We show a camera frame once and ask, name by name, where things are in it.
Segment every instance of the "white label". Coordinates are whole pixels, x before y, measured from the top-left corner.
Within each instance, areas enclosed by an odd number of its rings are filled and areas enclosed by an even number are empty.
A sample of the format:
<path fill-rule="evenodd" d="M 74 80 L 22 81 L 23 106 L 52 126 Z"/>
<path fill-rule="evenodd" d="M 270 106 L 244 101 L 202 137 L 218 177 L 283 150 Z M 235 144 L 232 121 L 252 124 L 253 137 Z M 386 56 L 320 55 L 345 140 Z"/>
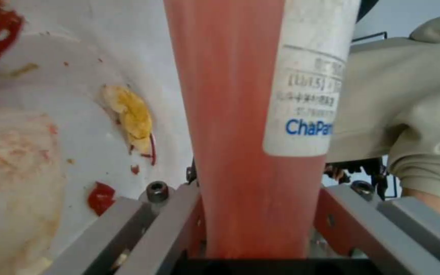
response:
<path fill-rule="evenodd" d="M 286 0 L 264 151 L 328 151 L 359 0 Z"/>

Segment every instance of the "machine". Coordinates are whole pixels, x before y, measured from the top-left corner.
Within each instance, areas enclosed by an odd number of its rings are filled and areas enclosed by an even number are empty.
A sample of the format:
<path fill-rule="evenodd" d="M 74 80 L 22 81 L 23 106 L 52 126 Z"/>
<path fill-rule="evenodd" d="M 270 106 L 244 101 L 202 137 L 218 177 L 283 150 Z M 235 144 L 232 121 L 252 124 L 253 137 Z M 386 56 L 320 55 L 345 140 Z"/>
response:
<path fill-rule="evenodd" d="M 156 181 L 139 200 L 118 199 L 44 274 L 440 274 L 440 215 L 414 198 L 382 202 L 362 182 L 321 190 L 313 258 L 203 259 L 194 163 L 187 179 L 174 192 Z"/>

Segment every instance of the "black base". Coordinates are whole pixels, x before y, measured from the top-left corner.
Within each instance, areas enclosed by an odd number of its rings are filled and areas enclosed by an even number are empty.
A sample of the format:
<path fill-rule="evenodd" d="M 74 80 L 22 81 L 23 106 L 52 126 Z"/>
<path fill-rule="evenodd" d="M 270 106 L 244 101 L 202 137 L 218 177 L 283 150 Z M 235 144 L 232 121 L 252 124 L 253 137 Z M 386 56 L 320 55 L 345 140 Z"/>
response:
<path fill-rule="evenodd" d="M 373 275 L 381 272 L 368 259 L 180 260 L 173 275 Z"/>

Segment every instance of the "bolt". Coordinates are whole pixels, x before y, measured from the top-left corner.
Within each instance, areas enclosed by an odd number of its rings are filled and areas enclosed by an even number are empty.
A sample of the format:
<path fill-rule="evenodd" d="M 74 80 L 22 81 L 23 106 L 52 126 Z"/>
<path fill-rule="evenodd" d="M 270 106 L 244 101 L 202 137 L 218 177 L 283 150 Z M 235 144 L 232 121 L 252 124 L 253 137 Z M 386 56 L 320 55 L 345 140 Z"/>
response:
<path fill-rule="evenodd" d="M 169 188 L 163 181 L 149 183 L 146 189 L 147 199 L 152 203 L 164 202 L 169 198 Z"/>
<path fill-rule="evenodd" d="M 374 187 L 366 181 L 354 181 L 351 184 L 351 189 L 368 202 L 372 200 L 374 195 Z"/>

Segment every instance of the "screw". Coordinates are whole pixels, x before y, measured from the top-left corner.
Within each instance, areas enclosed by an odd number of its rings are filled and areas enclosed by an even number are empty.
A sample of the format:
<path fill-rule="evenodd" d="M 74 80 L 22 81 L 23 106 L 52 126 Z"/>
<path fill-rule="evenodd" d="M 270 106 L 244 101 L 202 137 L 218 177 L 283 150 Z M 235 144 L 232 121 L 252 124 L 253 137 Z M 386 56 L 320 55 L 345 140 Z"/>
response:
<path fill-rule="evenodd" d="M 164 202 L 169 198 L 169 188 L 163 181 L 149 183 L 146 189 L 147 199 L 153 203 Z"/>

